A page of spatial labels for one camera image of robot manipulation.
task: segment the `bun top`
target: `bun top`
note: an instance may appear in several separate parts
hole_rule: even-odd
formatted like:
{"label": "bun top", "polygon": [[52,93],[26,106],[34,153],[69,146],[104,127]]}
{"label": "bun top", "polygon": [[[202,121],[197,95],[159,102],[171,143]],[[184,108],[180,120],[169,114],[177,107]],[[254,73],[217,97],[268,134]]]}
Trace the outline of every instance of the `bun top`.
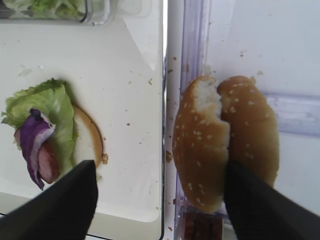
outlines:
{"label": "bun top", "polygon": [[238,161],[274,185],[279,169],[279,133],[275,112],[254,78],[234,76],[218,86],[221,119],[230,124],[229,160]]}
{"label": "bun top", "polygon": [[198,209],[213,213],[223,200],[229,124],[220,119],[220,96],[212,77],[185,91],[174,124],[173,159],[183,191]]}

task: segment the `meat slice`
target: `meat slice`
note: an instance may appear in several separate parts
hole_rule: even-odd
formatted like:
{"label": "meat slice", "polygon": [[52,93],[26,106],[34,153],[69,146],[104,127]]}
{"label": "meat slice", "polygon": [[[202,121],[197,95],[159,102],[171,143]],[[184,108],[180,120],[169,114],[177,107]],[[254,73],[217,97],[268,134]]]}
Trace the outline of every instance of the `meat slice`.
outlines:
{"label": "meat slice", "polygon": [[[20,129],[15,131],[14,138],[18,145],[20,145]],[[47,184],[52,184],[60,175],[60,167],[55,152],[49,141],[45,141],[41,146],[38,160],[41,178]]]}

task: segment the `lettuce container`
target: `lettuce container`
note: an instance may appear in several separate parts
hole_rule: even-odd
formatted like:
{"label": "lettuce container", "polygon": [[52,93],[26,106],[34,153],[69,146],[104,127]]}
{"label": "lettuce container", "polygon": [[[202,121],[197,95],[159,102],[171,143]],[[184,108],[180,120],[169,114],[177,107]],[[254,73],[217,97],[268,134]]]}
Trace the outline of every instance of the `lettuce container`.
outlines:
{"label": "lettuce container", "polygon": [[0,0],[0,22],[101,25],[111,21],[118,0]]}

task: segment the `white cutting board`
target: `white cutting board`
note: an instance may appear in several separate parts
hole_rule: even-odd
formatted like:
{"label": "white cutting board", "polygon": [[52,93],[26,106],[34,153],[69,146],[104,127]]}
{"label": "white cutting board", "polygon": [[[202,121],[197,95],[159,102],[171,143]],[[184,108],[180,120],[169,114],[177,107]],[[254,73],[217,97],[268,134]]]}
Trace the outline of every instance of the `white cutting board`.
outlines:
{"label": "white cutting board", "polygon": [[[129,239],[129,226],[136,228],[131,236],[140,239],[161,235],[162,16],[159,1],[152,6],[148,17],[132,19],[131,29],[117,18],[100,27],[0,24],[0,110],[18,90],[64,79],[106,139],[109,161],[98,169],[99,220],[91,227],[100,237]],[[143,52],[132,37],[137,29],[148,40]],[[0,213],[5,214],[41,191],[13,143],[14,129],[0,124],[0,132]]]}

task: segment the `clear plastic bin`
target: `clear plastic bin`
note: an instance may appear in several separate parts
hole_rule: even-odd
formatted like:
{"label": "clear plastic bin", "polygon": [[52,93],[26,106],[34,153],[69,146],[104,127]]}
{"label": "clear plastic bin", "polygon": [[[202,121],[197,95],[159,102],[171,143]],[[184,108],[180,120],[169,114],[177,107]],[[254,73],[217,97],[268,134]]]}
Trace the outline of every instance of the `clear plastic bin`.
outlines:
{"label": "clear plastic bin", "polygon": [[0,21],[101,25],[117,7],[118,0],[0,0]]}
{"label": "clear plastic bin", "polygon": [[[180,91],[197,77],[256,78],[277,115],[280,168],[275,189],[320,215],[320,5],[316,0],[185,0]],[[177,176],[175,239],[185,215],[206,214]],[[232,229],[222,206],[214,213]]]}

